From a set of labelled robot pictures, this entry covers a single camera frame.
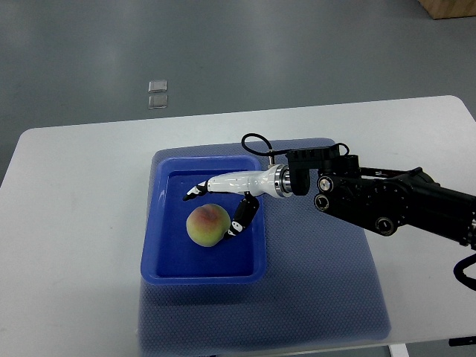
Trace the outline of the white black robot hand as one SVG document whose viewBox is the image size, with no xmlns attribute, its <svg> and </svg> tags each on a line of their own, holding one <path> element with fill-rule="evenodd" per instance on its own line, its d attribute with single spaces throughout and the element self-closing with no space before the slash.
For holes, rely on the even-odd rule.
<svg viewBox="0 0 476 357">
<path fill-rule="evenodd" d="M 292 195 L 289 169 L 286 165 L 271 165 L 266 171 L 242 171 L 226 173 L 209 178 L 191 188 L 183 200 L 188 201 L 207 193 L 233 193 L 243 195 L 231 225 L 224 238 L 235 237 L 249 227 L 260 203 L 258 196 L 268 194 L 274 198 Z"/>
</svg>

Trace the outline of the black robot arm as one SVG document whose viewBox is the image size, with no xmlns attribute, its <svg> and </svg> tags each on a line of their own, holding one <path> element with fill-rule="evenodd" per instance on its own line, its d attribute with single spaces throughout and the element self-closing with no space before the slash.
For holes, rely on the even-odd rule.
<svg viewBox="0 0 476 357">
<path fill-rule="evenodd" d="M 357 155 L 330 147 L 289 149 L 283 188 L 305 196 L 316 171 L 315 207 L 330 216 L 388 237 L 404 225 L 475 247 L 475 197 L 441 187 L 422 168 L 361 167 Z"/>
</svg>

